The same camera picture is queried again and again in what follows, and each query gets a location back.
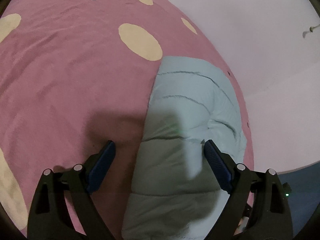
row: metal pivot screw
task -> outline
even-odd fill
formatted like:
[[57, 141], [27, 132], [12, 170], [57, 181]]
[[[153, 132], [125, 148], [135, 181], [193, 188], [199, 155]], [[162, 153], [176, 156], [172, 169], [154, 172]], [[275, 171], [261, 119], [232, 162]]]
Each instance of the metal pivot screw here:
[[82, 165], [81, 164], [77, 164], [76, 166], [73, 167], [73, 169], [75, 171], [80, 171], [80, 170], [82, 170]]
[[43, 175], [48, 176], [50, 173], [51, 173], [51, 170], [46, 169], [46, 170], [44, 170]]
[[274, 169], [269, 169], [268, 171], [271, 175], [276, 175], [276, 171]]
[[238, 170], [244, 171], [245, 170], [245, 166], [242, 163], [239, 163], [237, 165]]

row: polka dot bedsheet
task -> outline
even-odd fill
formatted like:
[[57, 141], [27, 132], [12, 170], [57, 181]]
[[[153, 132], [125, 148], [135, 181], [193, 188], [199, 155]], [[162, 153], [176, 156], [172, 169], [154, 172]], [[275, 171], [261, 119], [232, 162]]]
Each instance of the polka dot bedsheet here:
[[0, 201], [24, 233], [42, 171], [82, 163], [111, 139], [117, 155], [92, 199], [121, 239], [149, 97], [164, 56], [206, 60], [229, 78], [247, 138], [244, 163], [253, 168], [236, 79], [201, 31], [167, 0], [12, 0], [0, 19], [0, 51]]

